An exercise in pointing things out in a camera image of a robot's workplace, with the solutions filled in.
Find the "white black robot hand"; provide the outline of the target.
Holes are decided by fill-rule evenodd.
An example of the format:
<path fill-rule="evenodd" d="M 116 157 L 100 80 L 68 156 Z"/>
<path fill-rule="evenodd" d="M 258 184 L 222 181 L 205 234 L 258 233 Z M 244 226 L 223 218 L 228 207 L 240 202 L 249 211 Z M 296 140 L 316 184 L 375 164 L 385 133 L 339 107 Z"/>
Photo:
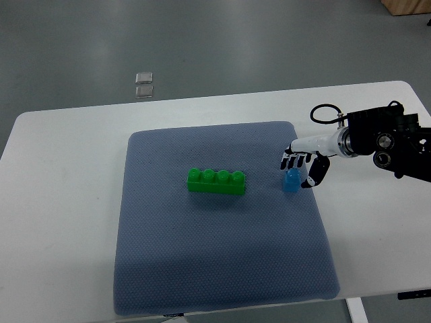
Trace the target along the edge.
<path fill-rule="evenodd" d="M 337 130 L 332 135 L 313 136 L 293 140 L 281 157 L 281 170 L 301 168 L 302 164 L 312 160 L 306 179 L 301 188 L 313 188 L 324 179 L 331 164 L 329 158 L 345 156 L 341 140 L 346 128 Z"/>

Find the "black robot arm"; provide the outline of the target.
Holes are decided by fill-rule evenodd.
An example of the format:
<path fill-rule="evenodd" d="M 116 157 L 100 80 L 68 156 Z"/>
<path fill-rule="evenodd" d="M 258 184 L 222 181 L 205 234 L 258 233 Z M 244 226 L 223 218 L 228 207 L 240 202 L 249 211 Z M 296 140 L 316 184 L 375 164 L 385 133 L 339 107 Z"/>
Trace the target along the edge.
<path fill-rule="evenodd" d="M 346 116 L 350 147 L 356 155 L 372 155 L 374 164 L 394 173 L 430 181 L 430 128 L 418 114 L 405 114 L 398 101 L 350 112 Z"/>

